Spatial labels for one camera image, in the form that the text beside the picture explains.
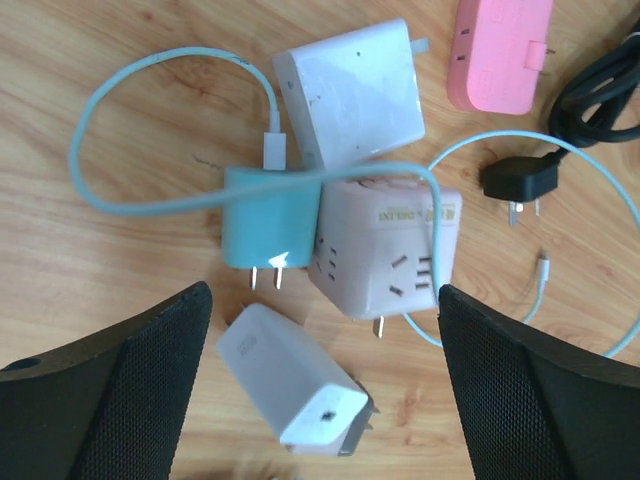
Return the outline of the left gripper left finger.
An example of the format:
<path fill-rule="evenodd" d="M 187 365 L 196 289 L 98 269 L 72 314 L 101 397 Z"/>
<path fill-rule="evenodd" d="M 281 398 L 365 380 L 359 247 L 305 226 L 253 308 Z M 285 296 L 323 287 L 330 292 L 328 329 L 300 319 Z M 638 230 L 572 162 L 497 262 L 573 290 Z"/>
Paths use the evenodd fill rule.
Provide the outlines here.
<path fill-rule="evenodd" d="M 212 306 L 200 281 L 2 368 L 2 478 L 168 478 Z"/>

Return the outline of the beige patterned cube charger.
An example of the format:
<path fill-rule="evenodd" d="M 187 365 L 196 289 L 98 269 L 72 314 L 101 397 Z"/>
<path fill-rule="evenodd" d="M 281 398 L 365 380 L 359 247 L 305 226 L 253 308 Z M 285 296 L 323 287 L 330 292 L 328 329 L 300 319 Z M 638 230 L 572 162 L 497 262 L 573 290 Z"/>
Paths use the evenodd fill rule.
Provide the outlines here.
<path fill-rule="evenodd" d="M 433 223 L 428 184 L 373 177 L 324 185 L 311 282 L 347 317 L 379 320 L 436 308 L 433 279 L 452 277 L 463 198 L 440 189 Z"/>

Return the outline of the pink charger plug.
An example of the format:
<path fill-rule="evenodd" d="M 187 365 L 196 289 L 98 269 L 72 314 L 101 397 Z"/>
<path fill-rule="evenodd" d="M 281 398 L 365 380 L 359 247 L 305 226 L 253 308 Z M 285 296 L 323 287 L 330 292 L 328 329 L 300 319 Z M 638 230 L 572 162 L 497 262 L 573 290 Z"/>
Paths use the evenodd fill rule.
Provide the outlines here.
<path fill-rule="evenodd" d="M 463 0 L 458 5 L 447 94 L 456 108 L 524 115 L 548 53 L 552 0 Z"/>

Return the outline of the white charger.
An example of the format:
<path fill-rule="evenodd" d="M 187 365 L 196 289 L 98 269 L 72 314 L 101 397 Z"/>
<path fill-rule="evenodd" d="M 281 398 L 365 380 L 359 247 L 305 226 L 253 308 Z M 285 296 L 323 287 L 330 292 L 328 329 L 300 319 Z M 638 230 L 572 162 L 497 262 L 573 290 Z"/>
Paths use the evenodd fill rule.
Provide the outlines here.
<path fill-rule="evenodd" d="M 234 378 L 292 454 L 346 457 L 355 453 L 373 397 L 301 325 L 253 303 L 216 344 Z"/>

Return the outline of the white charger plug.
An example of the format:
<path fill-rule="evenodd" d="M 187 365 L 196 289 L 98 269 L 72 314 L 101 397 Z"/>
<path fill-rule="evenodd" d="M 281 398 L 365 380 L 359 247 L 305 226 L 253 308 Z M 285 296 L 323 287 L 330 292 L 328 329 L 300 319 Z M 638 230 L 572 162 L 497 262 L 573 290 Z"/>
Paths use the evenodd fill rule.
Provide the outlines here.
<path fill-rule="evenodd" d="M 398 18 L 276 54 L 272 64 L 304 167 L 344 168 L 422 139 L 414 58 L 429 48 Z"/>

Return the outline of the light blue small charger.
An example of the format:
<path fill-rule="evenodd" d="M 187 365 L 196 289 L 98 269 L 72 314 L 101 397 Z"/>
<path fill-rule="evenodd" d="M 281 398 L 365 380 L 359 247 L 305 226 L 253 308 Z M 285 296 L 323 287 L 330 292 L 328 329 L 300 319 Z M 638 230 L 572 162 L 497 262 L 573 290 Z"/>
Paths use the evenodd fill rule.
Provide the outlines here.
<path fill-rule="evenodd" d="M 311 263 L 320 195 L 321 185 L 308 183 L 224 206 L 226 265 L 248 271 L 251 289 L 256 288 L 258 271 L 270 269 L 279 289 L 286 269 Z"/>

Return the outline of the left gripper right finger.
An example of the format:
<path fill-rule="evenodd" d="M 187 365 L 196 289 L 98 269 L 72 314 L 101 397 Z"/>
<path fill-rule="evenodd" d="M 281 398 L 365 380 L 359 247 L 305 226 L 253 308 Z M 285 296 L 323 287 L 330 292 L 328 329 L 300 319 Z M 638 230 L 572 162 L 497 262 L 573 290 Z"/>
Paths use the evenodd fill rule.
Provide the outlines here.
<path fill-rule="evenodd" d="M 452 285 L 439 300 L 476 478 L 638 478 L 637 367 L 516 321 Z"/>

